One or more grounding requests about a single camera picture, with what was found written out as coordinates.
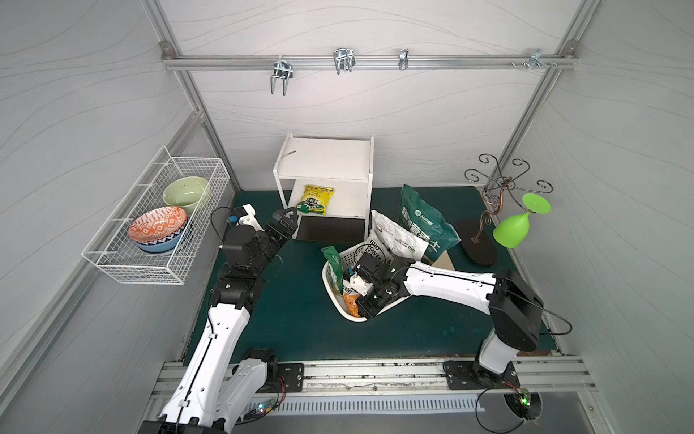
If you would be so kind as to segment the white two-tier shelf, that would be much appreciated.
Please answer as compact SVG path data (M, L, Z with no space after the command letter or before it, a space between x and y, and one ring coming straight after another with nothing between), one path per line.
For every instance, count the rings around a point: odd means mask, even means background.
M306 186L334 189L325 214L298 213L301 242L354 245L369 234L374 138L327 139L288 133L273 166L285 208L298 208Z

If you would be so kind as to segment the aluminium top rail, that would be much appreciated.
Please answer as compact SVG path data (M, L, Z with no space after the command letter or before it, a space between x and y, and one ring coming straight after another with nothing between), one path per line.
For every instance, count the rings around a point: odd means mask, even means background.
M473 70L521 70L511 68L509 63L523 63L530 54L500 55L419 55L410 54L407 71L473 71ZM399 54L365 55L355 54L356 64L353 72L358 71L395 71L399 70ZM181 56L164 59L169 71L188 72L269 72L273 64L284 60L292 64L294 72L332 71L333 56L297 55L297 56ZM573 69L579 59L576 56L542 54L543 61L558 63L558 69Z

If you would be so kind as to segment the white green fertilizer bag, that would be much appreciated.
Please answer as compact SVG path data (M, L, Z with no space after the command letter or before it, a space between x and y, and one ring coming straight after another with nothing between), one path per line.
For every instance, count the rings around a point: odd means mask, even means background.
M393 256L422 260L428 244L376 210L372 210L372 229Z

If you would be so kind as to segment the black white soil bag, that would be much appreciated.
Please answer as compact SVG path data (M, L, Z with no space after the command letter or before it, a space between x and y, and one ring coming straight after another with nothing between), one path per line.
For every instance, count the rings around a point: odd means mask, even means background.
M358 248L360 253L369 253L381 261L386 261L389 258L388 253L381 247L378 237L374 233L370 233L363 245Z

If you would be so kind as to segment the orange patterned bowl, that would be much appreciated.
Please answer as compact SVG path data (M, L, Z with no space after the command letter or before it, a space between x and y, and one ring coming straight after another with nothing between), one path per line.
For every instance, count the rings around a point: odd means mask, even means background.
M160 207L137 217L128 228L128 236L134 242L157 241L183 228L186 221L183 208Z

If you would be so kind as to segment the yellow green seed bag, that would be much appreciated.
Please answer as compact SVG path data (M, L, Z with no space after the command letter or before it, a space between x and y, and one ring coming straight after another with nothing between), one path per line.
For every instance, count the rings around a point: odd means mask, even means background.
M334 195L334 188L325 186L305 186L303 195L296 205L300 213L326 215L327 207Z

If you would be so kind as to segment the light green bowl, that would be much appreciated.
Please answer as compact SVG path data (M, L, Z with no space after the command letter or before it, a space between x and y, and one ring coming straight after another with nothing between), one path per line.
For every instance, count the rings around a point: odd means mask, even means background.
M183 208L191 216L209 185L209 181L199 176L180 178L164 188L163 200L168 206Z

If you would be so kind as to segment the green plastic goblet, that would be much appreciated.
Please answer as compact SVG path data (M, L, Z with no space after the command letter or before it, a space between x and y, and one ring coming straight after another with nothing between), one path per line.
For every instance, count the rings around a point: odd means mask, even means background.
M551 204L536 193L526 193L522 197L525 213L512 215L504 219L494 230L493 238L507 249L515 249L526 239L530 232L530 215L551 212Z

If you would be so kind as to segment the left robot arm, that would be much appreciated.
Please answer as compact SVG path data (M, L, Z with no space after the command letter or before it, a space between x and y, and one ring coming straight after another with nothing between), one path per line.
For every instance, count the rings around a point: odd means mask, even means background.
M274 212L266 225L249 204L231 210L220 245L226 262L210 296L205 331L172 397L139 432L229 433L264 416L246 408L257 391L279 385L276 353L250 349L231 379L224 376L260 299L262 274L294 236L298 220L293 207Z

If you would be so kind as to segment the white perforated plastic basket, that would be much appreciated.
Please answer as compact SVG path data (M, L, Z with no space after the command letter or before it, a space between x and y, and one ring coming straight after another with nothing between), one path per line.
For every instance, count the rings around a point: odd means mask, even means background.
M344 285L344 291L347 292L346 290L346 279L347 279L347 271L348 269L356 264L357 260L360 258L362 253L358 251L358 248L363 245L363 242L355 245L354 247L347 249L345 251L339 252L342 261L343 261L343 285ZM406 259L406 258L401 258L398 256L393 256L386 247L382 246L383 249L385 249L386 253L388 253L389 258L388 260L384 261L383 264L379 267L378 271L375 274L375 279L374 279L374 284L379 283L382 281L384 278L390 277L392 274L400 272L401 275L406 278L406 272L408 270L408 267L413 265L415 262L412 259ZM329 285L328 281L328 265L327 261L325 260L325 265L323 266L322 269L322 279L323 283L325 285L325 289L327 294L329 295L330 299L332 300L334 306L342 315L345 319L352 321L352 322L366 322L369 321L370 319L362 318L361 316L359 318L353 318L350 316L350 314L347 311L347 308L345 307L345 303L343 302L343 295L340 295L336 289L333 289Z

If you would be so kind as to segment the orange white small bag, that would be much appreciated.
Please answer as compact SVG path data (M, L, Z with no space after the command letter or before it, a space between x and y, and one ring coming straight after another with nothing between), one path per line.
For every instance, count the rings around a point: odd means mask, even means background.
M343 302L345 303L345 307L347 308L348 313L350 316L353 318L359 318L361 315L359 313L359 307L356 303L357 299L361 295L359 293L347 293L345 292L343 294Z

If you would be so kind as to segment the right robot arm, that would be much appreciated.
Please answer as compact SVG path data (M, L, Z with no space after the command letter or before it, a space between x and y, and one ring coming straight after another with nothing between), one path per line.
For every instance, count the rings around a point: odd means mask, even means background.
M543 301L516 272L449 271L402 257L384 262L364 253L352 266L348 288L358 294L358 315L367 320L412 297L442 299L489 316L492 332L475 360L462 365L464 375L477 383L502 381L516 356L539 344Z

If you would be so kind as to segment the metal double hook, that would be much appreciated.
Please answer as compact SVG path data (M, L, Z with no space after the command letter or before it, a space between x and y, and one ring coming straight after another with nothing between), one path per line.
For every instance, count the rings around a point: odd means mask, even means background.
M273 64L272 75L270 77L270 93L274 94L278 83L281 83L282 95L287 95L289 81L294 77L294 67L287 61L280 60Z

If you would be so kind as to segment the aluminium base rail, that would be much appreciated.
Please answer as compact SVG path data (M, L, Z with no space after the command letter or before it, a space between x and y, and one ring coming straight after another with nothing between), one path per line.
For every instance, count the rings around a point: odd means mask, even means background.
M453 393L457 383L446 359L395 358L283 363L281 388L290 395L396 395ZM579 356L522 356L502 387L514 383L531 392L595 392L596 382Z

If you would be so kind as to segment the green white-striped fertilizer bag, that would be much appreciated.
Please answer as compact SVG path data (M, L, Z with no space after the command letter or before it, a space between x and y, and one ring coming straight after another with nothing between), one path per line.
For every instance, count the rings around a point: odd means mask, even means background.
M336 247L328 246L322 249L322 253L328 265L328 281L329 285L336 289L340 295L343 295L343 261Z

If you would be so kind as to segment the blue bowl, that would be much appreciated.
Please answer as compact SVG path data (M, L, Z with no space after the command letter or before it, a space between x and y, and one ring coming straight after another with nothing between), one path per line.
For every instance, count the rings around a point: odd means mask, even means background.
M184 228L179 229L175 233L172 233L160 240L153 242L133 242L135 246L147 253L165 253L173 250L178 242L180 241L184 232Z

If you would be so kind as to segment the dark green fertilizer bag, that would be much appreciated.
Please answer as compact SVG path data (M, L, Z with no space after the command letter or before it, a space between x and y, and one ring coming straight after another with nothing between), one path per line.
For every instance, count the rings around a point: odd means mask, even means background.
M399 200L399 224L428 244L422 255L423 262L433 264L459 244L461 239L453 225L413 187L403 184Z

